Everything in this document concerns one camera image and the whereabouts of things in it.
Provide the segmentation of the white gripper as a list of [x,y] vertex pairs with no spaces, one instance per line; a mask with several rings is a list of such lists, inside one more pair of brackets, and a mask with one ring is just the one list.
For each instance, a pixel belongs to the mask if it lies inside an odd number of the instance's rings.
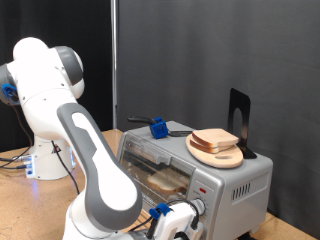
[[199,217],[204,213],[202,201],[177,203],[161,215],[155,227],[153,240],[174,240],[177,233],[184,233],[189,240],[199,240],[204,226]]

